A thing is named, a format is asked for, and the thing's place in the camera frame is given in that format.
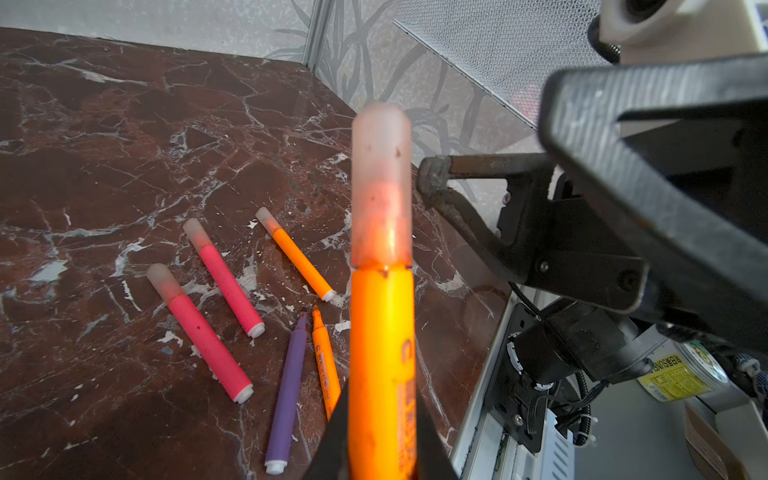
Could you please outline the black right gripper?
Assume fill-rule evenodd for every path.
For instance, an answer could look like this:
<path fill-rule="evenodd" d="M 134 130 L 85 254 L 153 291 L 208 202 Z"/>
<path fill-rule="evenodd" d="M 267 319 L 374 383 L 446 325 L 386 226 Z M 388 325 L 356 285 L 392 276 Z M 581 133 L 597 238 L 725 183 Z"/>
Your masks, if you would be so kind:
<path fill-rule="evenodd" d="M 618 124 L 674 119 L 627 139 L 671 183 Z M 499 278 L 559 296 L 519 345 L 530 377 L 622 383 L 665 339 L 766 352 L 765 55 L 557 71 L 538 133 L 591 207 L 568 179 L 548 199 L 546 153 L 427 157 L 416 177 Z M 506 181 L 495 228 L 448 186 L 461 179 Z"/>

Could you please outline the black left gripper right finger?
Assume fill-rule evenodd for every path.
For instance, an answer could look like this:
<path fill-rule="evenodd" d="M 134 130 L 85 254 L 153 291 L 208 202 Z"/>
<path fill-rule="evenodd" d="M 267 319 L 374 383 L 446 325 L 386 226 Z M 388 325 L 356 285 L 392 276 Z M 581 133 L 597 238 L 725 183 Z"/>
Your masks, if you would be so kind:
<path fill-rule="evenodd" d="M 457 480 L 458 476 L 446 454 L 426 403 L 420 393 L 417 400 L 417 462 L 418 480 Z"/>

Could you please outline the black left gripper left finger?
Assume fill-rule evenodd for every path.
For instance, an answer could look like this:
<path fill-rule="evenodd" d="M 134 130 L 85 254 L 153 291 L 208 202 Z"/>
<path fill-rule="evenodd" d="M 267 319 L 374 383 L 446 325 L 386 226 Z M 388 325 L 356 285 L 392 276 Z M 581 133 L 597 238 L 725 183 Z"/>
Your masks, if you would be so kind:
<path fill-rule="evenodd" d="M 304 480 L 351 478 L 348 456 L 348 391 L 348 386 L 344 385 L 317 452 L 303 476 Z"/>

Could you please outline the purple marker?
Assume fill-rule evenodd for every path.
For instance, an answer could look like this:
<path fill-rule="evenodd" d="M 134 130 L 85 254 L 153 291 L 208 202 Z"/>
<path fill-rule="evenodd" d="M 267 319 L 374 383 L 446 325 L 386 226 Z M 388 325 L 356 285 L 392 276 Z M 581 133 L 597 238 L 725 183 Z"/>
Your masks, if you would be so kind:
<path fill-rule="evenodd" d="M 308 339 L 308 317 L 308 311 L 302 309 L 290 336 L 266 453 L 268 475 L 281 475 L 288 465 Z"/>

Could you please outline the orange pen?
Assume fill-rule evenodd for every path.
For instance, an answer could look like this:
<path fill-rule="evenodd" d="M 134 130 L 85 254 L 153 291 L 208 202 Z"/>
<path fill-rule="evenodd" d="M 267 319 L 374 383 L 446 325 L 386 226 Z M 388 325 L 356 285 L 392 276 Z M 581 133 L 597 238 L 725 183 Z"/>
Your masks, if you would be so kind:
<path fill-rule="evenodd" d="M 261 207 L 256 212 L 256 218 L 268 231 L 270 236 L 290 262 L 296 267 L 312 290 L 322 301 L 330 302 L 336 296 L 336 291 L 330 286 L 308 257 L 301 251 L 271 212 L 266 207 Z"/>
<path fill-rule="evenodd" d="M 312 342 L 318 369 L 326 417 L 331 419 L 341 394 L 341 385 L 336 369 L 329 333 L 317 306 L 312 308 Z"/>
<path fill-rule="evenodd" d="M 416 466 L 411 124 L 366 107 L 352 129 L 348 453 L 354 479 Z"/>

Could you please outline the thick pink marker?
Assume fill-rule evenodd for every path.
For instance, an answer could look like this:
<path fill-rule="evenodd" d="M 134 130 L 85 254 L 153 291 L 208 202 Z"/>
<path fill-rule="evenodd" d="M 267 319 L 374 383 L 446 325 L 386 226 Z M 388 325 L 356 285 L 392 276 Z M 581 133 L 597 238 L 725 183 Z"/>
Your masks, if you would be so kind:
<path fill-rule="evenodd" d="M 168 267 L 160 263 L 151 265 L 147 278 L 231 400 L 237 404 L 245 403 L 254 393 L 252 382 Z"/>

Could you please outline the thin pink pen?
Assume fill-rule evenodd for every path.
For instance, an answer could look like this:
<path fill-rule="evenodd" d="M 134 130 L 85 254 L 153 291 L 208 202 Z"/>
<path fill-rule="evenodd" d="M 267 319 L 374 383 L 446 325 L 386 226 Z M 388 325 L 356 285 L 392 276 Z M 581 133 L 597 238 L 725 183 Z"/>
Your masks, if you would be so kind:
<path fill-rule="evenodd" d="M 250 338 L 258 338 L 265 332 L 265 324 L 244 290 L 228 268 L 224 258 L 197 219 L 189 219 L 183 230 L 197 251 L 206 269 L 219 287 L 240 326 Z"/>

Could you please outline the yellow label tin can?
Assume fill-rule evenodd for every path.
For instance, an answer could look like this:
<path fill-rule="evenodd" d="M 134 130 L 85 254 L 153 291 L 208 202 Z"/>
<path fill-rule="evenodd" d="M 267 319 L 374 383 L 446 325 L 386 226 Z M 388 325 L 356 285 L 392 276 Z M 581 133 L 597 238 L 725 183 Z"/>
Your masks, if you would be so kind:
<path fill-rule="evenodd" d="M 666 340 L 649 359 L 652 371 L 637 381 L 662 403 L 719 391 L 729 384 L 723 367 L 700 341 Z"/>

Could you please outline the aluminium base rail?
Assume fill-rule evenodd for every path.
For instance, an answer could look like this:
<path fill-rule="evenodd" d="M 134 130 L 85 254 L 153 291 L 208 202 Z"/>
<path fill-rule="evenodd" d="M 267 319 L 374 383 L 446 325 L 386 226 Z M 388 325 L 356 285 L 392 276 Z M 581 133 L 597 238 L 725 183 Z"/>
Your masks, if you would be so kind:
<path fill-rule="evenodd" d="M 450 462 L 460 479 L 573 479 L 573 435 L 555 429 L 555 415 L 541 408 L 528 426 L 533 390 L 520 375 L 507 344 L 534 317 L 511 294 L 496 327 L 480 378 L 455 440 Z"/>

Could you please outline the aluminium frame post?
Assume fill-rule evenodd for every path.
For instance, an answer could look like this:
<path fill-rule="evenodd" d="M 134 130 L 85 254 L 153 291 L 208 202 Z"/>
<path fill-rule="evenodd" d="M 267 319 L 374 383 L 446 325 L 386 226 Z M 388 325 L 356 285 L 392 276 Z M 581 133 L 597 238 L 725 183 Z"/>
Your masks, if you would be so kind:
<path fill-rule="evenodd" d="M 322 45 L 334 0 L 314 0 L 305 42 L 302 64 L 313 74 L 318 72 Z"/>

